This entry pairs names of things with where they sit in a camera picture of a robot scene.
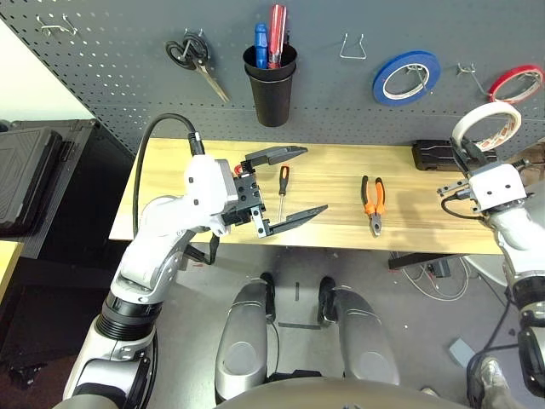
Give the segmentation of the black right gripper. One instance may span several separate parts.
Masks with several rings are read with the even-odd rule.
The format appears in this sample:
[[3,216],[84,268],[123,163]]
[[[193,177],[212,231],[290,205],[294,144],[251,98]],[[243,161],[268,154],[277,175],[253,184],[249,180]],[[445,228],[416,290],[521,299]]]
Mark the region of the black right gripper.
[[463,140],[463,150],[469,161],[465,161],[465,154],[450,138],[453,159],[457,168],[463,174],[461,180],[449,185],[440,186],[437,193],[444,197],[449,192],[468,191],[469,197],[490,197],[498,190],[496,169],[498,162],[488,162],[485,154],[472,141]]

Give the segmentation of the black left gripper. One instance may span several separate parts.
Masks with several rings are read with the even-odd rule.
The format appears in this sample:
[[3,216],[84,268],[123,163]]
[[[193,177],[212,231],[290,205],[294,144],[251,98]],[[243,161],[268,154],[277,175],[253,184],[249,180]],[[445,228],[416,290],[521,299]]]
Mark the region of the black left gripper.
[[[244,169],[253,170],[261,164],[274,165],[288,161],[307,152],[306,147],[277,146],[269,147],[245,156]],[[253,222],[259,238],[272,236],[273,234],[298,228],[309,222],[315,216],[328,209],[328,205],[321,205],[308,210],[303,210],[286,217],[284,222],[270,226],[269,220],[264,219],[262,213],[266,210],[262,201],[261,191],[254,174],[238,176],[233,179],[238,194],[238,201],[230,205],[221,214],[226,226],[239,226]]]

